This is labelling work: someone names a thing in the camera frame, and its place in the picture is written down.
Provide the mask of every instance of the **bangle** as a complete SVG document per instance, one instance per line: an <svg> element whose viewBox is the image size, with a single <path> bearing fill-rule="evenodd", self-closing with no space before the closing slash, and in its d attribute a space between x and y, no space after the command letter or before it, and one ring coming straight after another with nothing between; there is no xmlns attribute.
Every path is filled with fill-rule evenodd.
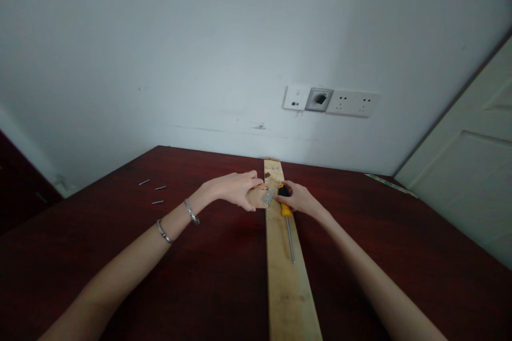
<svg viewBox="0 0 512 341"><path fill-rule="evenodd" d="M160 225L160 221L162 221L162 220L156 221L156 225L158 226L158 231L160 232L162 237L165 239L165 241L167 241L170 245L172 245L172 240L169 237L167 237L167 234L165 234L164 230L162 229L162 226Z"/></svg>
<svg viewBox="0 0 512 341"><path fill-rule="evenodd" d="M185 206L187 207L190 218L192 218L192 221L194 221L194 224L199 225L199 218L197 218L194 215L194 212L192 212L192 208L190 207L190 203L188 202L188 199L185 199Z"/></svg>

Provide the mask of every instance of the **white door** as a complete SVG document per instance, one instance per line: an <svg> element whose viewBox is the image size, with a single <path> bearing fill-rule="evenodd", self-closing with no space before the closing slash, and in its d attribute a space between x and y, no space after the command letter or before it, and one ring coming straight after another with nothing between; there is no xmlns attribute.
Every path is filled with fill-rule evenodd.
<svg viewBox="0 0 512 341"><path fill-rule="evenodd" d="M512 269L512 38L396 179Z"/></svg>

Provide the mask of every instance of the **screwdriver shaft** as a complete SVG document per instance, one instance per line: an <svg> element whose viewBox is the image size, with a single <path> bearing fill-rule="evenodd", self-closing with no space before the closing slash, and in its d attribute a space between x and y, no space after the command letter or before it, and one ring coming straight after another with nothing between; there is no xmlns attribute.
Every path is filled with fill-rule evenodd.
<svg viewBox="0 0 512 341"><path fill-rule="evenodd" d="M288 239L290 240L290 251L292 253L292 263L295 264L295 255L293 254L292 234L290 233L290 221L288 221L288 216L286 216L286 225L288 226Z"/></svg>

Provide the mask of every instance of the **wooden table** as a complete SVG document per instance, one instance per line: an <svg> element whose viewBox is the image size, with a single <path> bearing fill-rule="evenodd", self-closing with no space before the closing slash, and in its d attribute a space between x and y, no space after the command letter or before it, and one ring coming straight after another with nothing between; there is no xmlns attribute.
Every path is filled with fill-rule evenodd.
<svg viewBox="0 0 512 341"><path fill-rule="evenodd" d="M263 161L156 147L0 237L0 339L35 339L102 266L203 182L252 169L262 175ZM512 337L512 273L427 205L362 173L288 163L283 171L448 339ZM311 218L295 217L324 340L388 339L333 242ZM265 212L216 201L127 298L104 339L262 340L267 305Z"/></svg>

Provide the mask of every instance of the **outlet panel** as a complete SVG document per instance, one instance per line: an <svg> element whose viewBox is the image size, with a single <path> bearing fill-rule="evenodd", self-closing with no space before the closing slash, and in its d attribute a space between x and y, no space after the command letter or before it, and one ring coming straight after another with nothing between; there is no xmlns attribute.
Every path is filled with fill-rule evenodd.
<svg viewBox="0 0 512 341"><path fill-rule="evenodd" d="M284 109L304 110L308 101L311 87L303 85L289 85L284 95Z"/></svg>
<svg viewBox="0 0 512 341"><path fill-rule="evenodd" d="M326 113L331 115L349 115L369 117L381 95L373 92L334 90Z"/></svg>
<svg viewBox="0 0 512 341"><path fill-rule="evenodd" d="M324 97L323 102L319 103L318 97ZM324 89L324 88L311 88L309 91L308 101L306 103L306 110L314 111L314 112L325 112L327 110L327 106L331 101L332 90Z"/></svg>

